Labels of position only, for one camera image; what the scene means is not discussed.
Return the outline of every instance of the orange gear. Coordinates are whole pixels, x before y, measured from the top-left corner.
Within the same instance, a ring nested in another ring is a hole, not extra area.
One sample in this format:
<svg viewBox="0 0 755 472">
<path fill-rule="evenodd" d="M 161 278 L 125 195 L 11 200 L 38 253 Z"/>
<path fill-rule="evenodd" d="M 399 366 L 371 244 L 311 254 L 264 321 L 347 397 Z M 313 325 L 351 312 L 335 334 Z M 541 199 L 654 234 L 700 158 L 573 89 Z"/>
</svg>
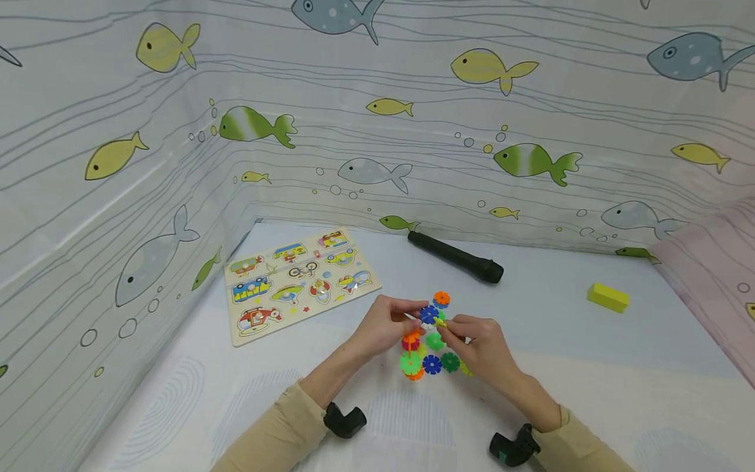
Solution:
<svg viewBox="0 0 755 472">
<path fill-rule="evenodd" d="M 433 300 L 438 304 L 447 305 L 451 303 L 451 295 L 446 292 L 435 292 Z"/>
</svg>

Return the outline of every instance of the green gear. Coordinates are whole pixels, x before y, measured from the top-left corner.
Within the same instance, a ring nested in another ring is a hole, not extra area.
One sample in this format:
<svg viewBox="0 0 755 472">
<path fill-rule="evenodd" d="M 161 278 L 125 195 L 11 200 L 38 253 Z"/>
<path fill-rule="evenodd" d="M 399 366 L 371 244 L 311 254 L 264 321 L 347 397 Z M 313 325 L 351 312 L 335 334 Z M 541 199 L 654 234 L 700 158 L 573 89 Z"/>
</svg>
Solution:
<svg viewBox="0 0 755 472">
<path fill-rule="evenodd" d="M 422 356 L 417 351 L 404 352 L 399 360 L 404 375 L 416 375 L 422 369 Z"/>
<path fill-rule="evenodd" d="M 432 350 L 441 350 L 445 347 L 445 343 L 440 338 L 440 333 L 430 333 L 427 335 L 427 339 L 425 339 L 427 342 L 427 346 Z"/>
<path fill-rule="evenodd" d="M 461 361 L 459 357 L 454 353 L 445 353 L 440 357 L 440 363 L 443 368 L 449 372 L 456 372 L 459 369 Z"/>
</svg>

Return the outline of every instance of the gray fish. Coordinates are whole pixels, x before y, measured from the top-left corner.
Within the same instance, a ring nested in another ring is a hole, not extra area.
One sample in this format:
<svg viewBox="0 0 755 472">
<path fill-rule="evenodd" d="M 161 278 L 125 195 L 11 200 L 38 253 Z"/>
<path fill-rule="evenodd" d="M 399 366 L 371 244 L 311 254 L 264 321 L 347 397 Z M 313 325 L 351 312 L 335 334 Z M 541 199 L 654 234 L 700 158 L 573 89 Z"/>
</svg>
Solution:
<svg viewBox="0 0 755 472">
<path fill-rule="evenodd" d="M 365 25 L 375 45 L 378 36 L 372 28 L 372 20 L 384 0 L 370 0 L 364 11 L 351 0 L 296 0 L 291 11 L 296 18 L 315 31 L 326 35 L 342 35 Z"/>
<path fill-rule="evenodd" d="M 723 59 L 721 38 L 706 32 L 690 32 L 672 39 L 648 54 L 648 62 L 663 77 L 690 82 L 718 72 L 718 88 L 726 90 L 729 72 L 755 54 L 755 45 Z"/>
<path fill-rule="evenodd" d="M 355 184 L 379 184 L 391 180 L 403 193 L 409 193 L 406 182 L 401 177 L 406 177 L 411 172 L 411 164 L 397 165 L 393 172 L 378 161 L 358 157 L 351 159 L 338 169 L 338 176 L 343 177 Z"/>
<path fill-rule="evenodd" d="M 123 267 L 116 286 L 116 306 L 122 307 L 157 282 L 173 260 L 178 244 L 199 238 L 194 230 L 186 229 L 186 206 L 173 216 L 173 233 L 163 234 L 145 242 L 134 251 Z"/>
<path fill-rule="evenodd" d="M 652 208 L 646 203 L 636 200 L 624 202 L 605 210 L 600 219 L 619 230 L 652 228 L 655 231 L 655 237 L 658 239 L 666 239 L 668 233 L 687 224 L 687 221 L 674 220 L 673 218 L 659 221 Z"/>
<path fill-rule="evenodd" d="M 21 61 L 16 59 L 16 57 L 13 54 L 8 52 L 8 49 L 3 48 L 2 46 L 0 46 L 0 59 L 6 60 L 7 62 L 13 64 L 14 66 L 23 67 L 21 65 Z"/>
</svg>

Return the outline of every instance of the wooden puzzle board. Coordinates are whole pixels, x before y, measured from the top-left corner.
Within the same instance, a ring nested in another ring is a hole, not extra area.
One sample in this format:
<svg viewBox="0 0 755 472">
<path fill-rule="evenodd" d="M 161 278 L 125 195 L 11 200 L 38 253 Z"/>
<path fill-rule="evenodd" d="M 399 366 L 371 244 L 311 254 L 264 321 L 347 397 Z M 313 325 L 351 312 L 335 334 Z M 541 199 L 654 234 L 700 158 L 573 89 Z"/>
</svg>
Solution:
<svg viewBox="0 0 755 472">
<path fill-rule="evenodd" d="M 236 347 L 381 287 L 344 228 L 236 259 L 223 274 Z"/>
</svg>

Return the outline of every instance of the fish-patterned wall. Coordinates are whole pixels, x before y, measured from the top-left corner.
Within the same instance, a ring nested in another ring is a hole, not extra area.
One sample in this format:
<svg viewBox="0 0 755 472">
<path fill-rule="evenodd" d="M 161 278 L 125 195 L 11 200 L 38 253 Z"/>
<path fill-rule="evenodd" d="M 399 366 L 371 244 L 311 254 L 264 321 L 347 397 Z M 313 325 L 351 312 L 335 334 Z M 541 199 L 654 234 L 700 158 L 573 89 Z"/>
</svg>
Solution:
<svg viewBox="0 0 755 472">
<path fill-rule="evenodd" d="M 753 193 L 754 12 L 3 2 L 0 470 L 75 470 L 257 218 L 673 269 Z"/>
</svg>

